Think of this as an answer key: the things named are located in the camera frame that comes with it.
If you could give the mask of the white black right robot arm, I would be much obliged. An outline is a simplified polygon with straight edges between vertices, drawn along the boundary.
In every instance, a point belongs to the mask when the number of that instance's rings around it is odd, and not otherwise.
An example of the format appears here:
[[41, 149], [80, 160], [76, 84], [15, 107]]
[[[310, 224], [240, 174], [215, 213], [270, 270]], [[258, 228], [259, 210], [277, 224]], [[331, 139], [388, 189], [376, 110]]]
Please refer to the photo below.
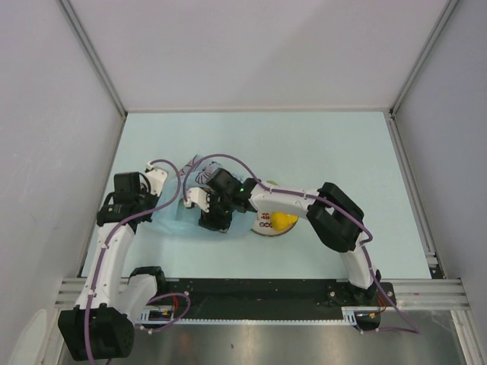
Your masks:
[[329, 249], [338, 252], [348, 272], [352, 299], [368, 305], [378, 296], [380, 272], [359, 247], [364, 212], [335, 184], [319, 189], [286, 190], [258, 179], [240, 181], [218, 168], [205, 183], [207, 206], [201, 209], [199, 225], [207, 230], [227, 232], [238, 212], [279, 212], [307, 220]]

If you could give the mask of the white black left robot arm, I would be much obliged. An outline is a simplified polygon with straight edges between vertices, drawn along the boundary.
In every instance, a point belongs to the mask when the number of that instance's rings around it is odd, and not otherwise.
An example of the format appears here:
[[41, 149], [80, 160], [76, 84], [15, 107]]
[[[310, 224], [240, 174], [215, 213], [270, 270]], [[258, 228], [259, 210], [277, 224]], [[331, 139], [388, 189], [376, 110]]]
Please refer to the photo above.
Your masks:
[[166, 170], [117, 173], [114, 190], [97, 213], [97, 248], [84, 288], [73, 309], [61, 311], [58, 327], [76, 361], [128, 357], [133, 349], [135, 321], [145, 304], [168, 295], [159, 266], [136, 268], [125, 293], [119, 286], [137, 226], [151, 221], [163, 191]]

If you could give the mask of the light blue printed plastic bag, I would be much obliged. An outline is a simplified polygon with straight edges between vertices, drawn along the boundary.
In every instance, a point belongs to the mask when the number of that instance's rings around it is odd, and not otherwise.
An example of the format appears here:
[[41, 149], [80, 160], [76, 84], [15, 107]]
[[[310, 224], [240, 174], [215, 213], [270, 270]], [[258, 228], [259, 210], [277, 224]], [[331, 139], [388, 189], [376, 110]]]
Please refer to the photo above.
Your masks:
[[[195, 155], [179, 171], [178, 176], [166, 181], [158, 204], [162, 205], [173, 198], [175, 191], [182, 190], [180, 180], [186, 183], [188, 189], [206, 187], [210, 175], [224, 165], [214, 159], [208, 159], [197, 167], [193, 165], [202, 157]], [[199, 225], [201, 210], [199, 208], [186, 208], [183, 205], [183, 193], [180, 192], [175, 200], [166, 208], [153, 213], [151, 227], [171, 237], [182, 237], [195, 240], [234, 240], [247, 235], [253, 227], [256, 215], [253, 212], [232, 214], [231, 225], [225, 232], [207, 230]]]

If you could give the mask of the round printed white plate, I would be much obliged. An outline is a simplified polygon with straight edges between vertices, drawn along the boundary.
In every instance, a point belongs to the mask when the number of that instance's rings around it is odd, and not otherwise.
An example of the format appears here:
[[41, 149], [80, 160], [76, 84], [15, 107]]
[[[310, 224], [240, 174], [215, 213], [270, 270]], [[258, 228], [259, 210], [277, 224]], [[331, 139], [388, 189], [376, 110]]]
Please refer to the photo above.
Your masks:
[[260, 236], [281, 236], [286, 234], [289, 230], [278, 232], [272, 228], [270, 223], [270, 216], [273, 212], [271, 211], [260, 211], [256, 215], [256, 220], [253, 224], [252, 231]]

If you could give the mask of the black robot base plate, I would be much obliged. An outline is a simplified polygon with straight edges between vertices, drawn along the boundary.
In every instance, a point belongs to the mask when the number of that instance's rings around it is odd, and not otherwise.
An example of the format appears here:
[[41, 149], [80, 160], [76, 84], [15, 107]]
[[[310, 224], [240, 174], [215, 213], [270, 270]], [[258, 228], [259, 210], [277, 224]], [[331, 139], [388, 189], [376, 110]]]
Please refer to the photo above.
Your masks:
[[176, 314], [194, 322], [324, 322], [345, 320], [345, 312], [358, 314], [359, 323], [375, 329], [380, 311], [396, 302], [392, 284], [355, 289], [335, 279], [216, 279], [167, 280], [161, 294], [182, 293]]

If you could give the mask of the yellow fake fruit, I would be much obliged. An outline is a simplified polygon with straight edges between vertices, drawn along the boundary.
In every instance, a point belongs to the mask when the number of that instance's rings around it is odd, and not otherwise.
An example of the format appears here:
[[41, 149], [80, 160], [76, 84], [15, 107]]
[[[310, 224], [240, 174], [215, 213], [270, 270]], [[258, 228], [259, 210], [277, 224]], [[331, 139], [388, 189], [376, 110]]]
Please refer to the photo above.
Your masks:
[[291, 229], [298, 222], [298, 216], [282, 212], [273, 212], [270, 216], [272, 228], [278, 232]]

